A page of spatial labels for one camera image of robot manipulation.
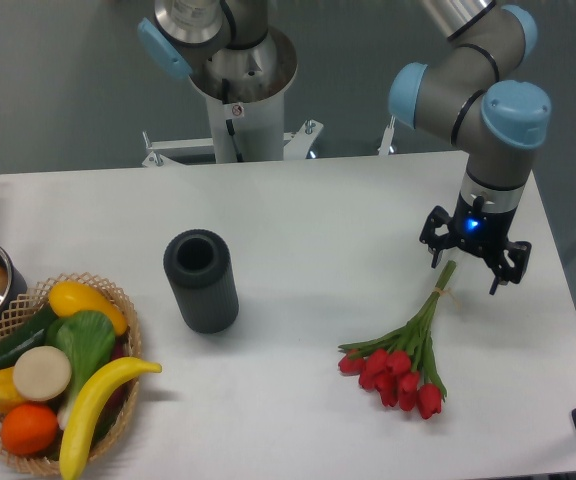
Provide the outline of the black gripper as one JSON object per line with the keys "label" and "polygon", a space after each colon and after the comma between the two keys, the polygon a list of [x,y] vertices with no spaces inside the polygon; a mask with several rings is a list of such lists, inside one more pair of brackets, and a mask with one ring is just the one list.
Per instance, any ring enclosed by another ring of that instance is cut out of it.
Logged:
{"label": "black gripper", "polygon": [[483,258],[493,272],[489,294],[499,286],[519,284],[526,273],[532,244],[510,241],[508,232],[517,204],[505,211],[496,211],[483,196],[467,200],[459,195],[454,215],[435,206],[427,216],[419,240],[432,255],[431,267],[436,268],[445,250],[459,248]]}

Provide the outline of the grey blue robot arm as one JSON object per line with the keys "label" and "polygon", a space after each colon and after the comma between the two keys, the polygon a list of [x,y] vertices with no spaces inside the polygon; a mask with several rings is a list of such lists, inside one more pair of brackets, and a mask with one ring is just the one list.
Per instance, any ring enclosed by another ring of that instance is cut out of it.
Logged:
{"label": "grey blue robot arm", "polygon": [[[508,232],[552,111],[538,86],[511,79],[538,38],[525,10],[494,1],[427,1],[451,46],[438,66],[411,63],[395,77],[398,122],[448,141],[468,162],[453,212],[435,208],[420,239],[434,257],[457,248],[482,259],[495,286],[518,283],[531,246]],[[264,1],[158,1],[137,35],[150,58],[202,94],[220,163],[275,161],[307,150],[284,135],[284,95],[297,72],[292,42]]]}

